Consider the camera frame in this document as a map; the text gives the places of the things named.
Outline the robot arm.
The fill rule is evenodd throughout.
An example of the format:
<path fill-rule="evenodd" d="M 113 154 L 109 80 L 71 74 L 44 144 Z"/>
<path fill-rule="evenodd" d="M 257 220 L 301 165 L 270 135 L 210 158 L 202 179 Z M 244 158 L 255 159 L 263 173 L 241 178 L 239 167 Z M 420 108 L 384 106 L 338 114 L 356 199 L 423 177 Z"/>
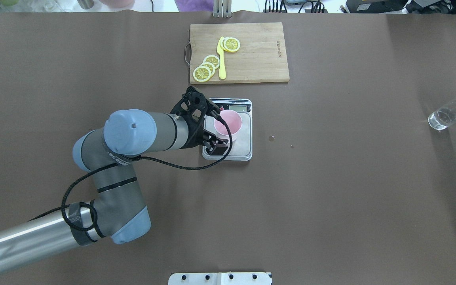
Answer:
<path fill-rule="evenodd" d="M 206 144 L 209 138 L 230 148 L 227 115 L 220 110 L 206 115 L 227 128 L 228 139 L 204 130 L 205 115 L 138 109 L 116 111 L 103 128 L 81 137 L 72 154 L 85 175 L 67 188 L 58 209 L 0 232 L 0 275 L 102 238 L 120 245 L 146 234 L 151 221 L 134 162 L 148 160 L 147 153 Z"/>

